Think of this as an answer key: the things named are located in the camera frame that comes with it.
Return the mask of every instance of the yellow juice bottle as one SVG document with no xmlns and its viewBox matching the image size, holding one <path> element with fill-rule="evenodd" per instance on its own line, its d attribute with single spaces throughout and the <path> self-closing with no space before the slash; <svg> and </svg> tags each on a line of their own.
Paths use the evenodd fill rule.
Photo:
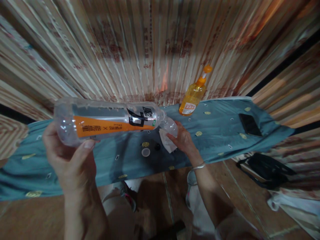
<svg viewBox="0 0 320 240">
<path fill-rule="evenodd" d="M 179 108 L 179 113 L 182 116 L 190 116 L 193 113 L 206 91 L 206 86 L 204 85 L 206 82 L 206 75 L 212 71 L 212 67 L 207 65 L 204 67 L 203 71 L 204 73 L 199 77 L 197 82 L 189 86 L 182 100 L 182 104 Z"/>
</svg>

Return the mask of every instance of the smartphone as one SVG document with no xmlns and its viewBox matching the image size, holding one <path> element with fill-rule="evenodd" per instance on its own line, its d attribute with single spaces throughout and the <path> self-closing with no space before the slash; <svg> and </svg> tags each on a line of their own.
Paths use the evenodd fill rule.
<svg viewBox="0 0 320 240">
<path fill-rule="evenodd" d="M 262 137 L 260 129 L 258 128 L 256 121 L 251 115 L 240 113 L 239 117 L 242 122 L 243 128 L 246 131 L 246 134 Z"/>
</svg>

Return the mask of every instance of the hand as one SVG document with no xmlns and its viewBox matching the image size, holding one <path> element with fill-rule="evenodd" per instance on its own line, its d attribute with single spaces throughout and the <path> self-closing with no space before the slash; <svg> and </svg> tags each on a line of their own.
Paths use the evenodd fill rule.
<svg viewBox="0 0 320 240">
<path fill-rule="evenodd" d="M 48 162 L 56 172 L 65 195 L 83 192 L 95 185 L 94 140 L 87 140 L 78 148 L 65 146 L 59 139 L 54 122 L 48 125 L 42 139 Z"/>
<path fill-rule="evenodd" d="M 178 126 L 178 136 L 175 138 L 171 134 L 167 134 L 168 138 L 176 145 L 182 152 L 184 152 L 189 159 L 198 154 L 196 146 L 194 145 L 190 133 L 182 126 L 181 122 L 175 121 Z"/>
</svg>

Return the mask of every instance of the black bag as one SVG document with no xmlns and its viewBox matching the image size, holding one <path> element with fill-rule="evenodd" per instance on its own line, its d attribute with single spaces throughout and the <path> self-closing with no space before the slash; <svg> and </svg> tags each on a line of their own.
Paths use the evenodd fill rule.
<svg viewBox="0 0 320 240">
<path fill-rule="evenodd" d="M 241 164 L 245 163 L 247 160 L 250 168 L 259 176 L 264 178 L 266 180 L 265 182 L 260 182 L 250 173 L 244 171 L 241 168 Z M 256 184 L 268 190 L 275 189 L 276 187 L 279 187 L 281 184 L 287 182 L 288 178 L 284 174 L 286 175 L 297 174 L 295 171 L 288 168 L 281 162 L 278 162 L 274 158 L 260 154 L 260 153 L 255 153 L 252 157 L 248 157 L 246 159 L 240 160 L 239 162 L 237 162 L 236 165 L 245 174 L 247 174 Z"/>
</svg>

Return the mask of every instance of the white tissue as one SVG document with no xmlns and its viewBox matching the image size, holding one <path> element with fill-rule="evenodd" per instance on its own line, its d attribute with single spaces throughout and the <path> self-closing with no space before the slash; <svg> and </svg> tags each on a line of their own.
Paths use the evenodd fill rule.
<svg viewBox="0 0 320 240">
<path fill-rule="evenodd" d="M 161 142 L 164 148 L 169 152 L 172 153 L 174 150 L 177 149 L 177 146 L 167 137 L 167 132 L 162 128 L 159 129 L 159 134 L 161 138 Z"/>
</svg>

